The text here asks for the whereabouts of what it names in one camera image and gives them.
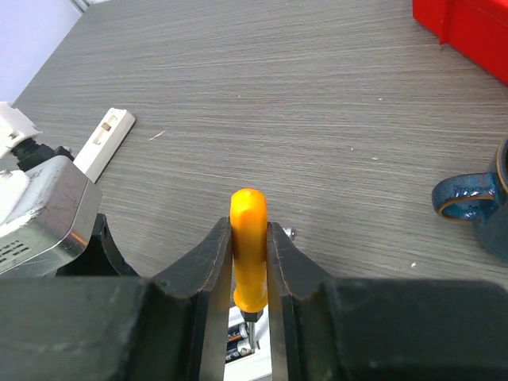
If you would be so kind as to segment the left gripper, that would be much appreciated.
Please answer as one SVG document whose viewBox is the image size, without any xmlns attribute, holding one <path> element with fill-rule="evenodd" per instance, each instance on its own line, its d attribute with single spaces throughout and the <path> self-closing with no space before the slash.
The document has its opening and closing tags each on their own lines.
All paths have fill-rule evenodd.
<svg viewBox="0 0 508 381">
<path fill-rule="evenodd" d="M 138 276 L 116 246 L 105 214 L 97 214 L 89 244 L 56 276 Z"/>
</svg>

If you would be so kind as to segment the white remote with orange batteries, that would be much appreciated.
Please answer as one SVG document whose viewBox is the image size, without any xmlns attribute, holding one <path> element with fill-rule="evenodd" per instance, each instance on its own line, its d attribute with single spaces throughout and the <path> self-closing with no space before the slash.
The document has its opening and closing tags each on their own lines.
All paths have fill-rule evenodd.
<svg viewBox="0 0 508 381">
<path fill-rule="evenodd" d="M 96 183 L 135 122 L 128 110 L 110 108 L 75 157 L 74 165 Z"/>
</svg>

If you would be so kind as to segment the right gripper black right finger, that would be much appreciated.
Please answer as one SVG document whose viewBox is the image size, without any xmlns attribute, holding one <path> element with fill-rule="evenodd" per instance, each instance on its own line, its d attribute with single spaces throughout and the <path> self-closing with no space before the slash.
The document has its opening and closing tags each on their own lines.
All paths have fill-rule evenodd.
<svg viewBox="0 0 508 381">
<path fill-rule="evenodd" d="M 504 380 L 507 292 L 496 283 L 330 275 L 267 230 L 275 380 Z"/>
</svg>

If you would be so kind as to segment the orange handle screwdriver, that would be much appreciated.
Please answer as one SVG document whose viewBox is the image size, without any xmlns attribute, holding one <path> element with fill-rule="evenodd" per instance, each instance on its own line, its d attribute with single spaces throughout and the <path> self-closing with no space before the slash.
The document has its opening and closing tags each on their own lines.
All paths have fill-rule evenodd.
<svg viewBox="0 0 508 381">
<path fill-rule="evenodd" d="M 233 300 L 249 330 L 249 346 L 256 348 L 256 323 L 267 305 L 267 202 L 264 195 L 244 188 L 231 197 L 229 223 L 236 287 Z"/>
</svg>

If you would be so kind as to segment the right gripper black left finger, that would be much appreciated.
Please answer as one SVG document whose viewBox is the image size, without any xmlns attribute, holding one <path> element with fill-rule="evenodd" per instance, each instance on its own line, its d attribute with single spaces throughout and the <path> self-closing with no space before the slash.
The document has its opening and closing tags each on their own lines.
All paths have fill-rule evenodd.
<svg viewBox="0 0 508 381">
<path fill-rule="evenodd" d="M 222 379 L 231 247 L 223 217 L 150 279 L 2 280 L 2 379 Z"/>
</svg>

